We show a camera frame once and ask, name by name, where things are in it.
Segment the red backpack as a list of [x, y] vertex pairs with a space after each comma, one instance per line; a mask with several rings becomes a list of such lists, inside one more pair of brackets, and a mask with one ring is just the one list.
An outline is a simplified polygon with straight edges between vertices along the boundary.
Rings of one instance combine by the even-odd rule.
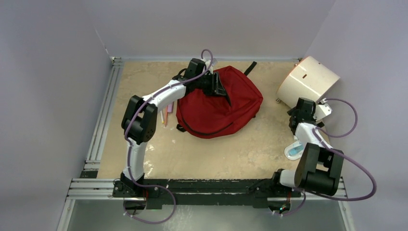
[[210, 94], [195, 89], [177, 101], [177, 130], [191, 135], [211, 139], [227, 136], [242, 129], [256, 117], [263, 96], [248, 75], [257, 65], [251, 65], [242, 72], [233, 66], [215, 70], [226, 95]]

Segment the pink highlighter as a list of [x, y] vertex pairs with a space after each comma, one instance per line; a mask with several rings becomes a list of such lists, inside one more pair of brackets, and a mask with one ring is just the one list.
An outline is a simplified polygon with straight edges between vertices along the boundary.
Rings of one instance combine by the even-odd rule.
[[171, 104], [169, 104], [167, 106], [167, 112], [168, 113], [173, 113], [173, 109], [174, 109], [174, 103], [172, 102]]

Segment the orange pencil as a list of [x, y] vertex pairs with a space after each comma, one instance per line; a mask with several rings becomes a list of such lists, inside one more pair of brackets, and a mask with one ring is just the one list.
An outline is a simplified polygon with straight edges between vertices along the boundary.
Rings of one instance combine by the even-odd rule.
[[167, 127], [168, 124], [168, 106], [164, 109], [164, 126]]

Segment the yellow pen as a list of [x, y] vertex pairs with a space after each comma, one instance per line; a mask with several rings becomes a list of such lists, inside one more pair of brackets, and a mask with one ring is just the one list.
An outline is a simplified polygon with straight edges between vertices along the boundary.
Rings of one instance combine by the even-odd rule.
[[164, 113], [163, 113], [162, 110], [160, 111], [160, 117], [161, 117], [162, 124], [164, 124], [165, 123], [165, 118], [164, 118]]

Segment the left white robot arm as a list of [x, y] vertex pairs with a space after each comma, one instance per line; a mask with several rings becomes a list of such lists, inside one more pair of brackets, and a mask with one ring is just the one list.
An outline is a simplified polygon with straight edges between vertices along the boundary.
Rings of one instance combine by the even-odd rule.
[[212, 61], [196, 58], [157, 91], [130, 98], [121, 123], [127, 142], [127, 159], [120, 177], [130, 196], [137, 197], [143, 192], [145, 148], [155, 134], [158, 112], [196, 89], [210, 96], [228, 98]]

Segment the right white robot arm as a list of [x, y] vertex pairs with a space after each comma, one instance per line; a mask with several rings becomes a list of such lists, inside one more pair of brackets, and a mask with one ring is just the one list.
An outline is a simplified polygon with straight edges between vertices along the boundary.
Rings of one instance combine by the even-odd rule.
[[331, 151], [331, 146], [317, 133], [316, 108], [314, 101], [299, 98], [296, 106], [287, 112], [289, 128], [300, 141], [303, 151], [296, 170], [278, 169], [273, 174], [270, 189], [274, 195], [281, 196], [289, 188], [327, 196], [335, 195], [338, 190], [344, 159]]

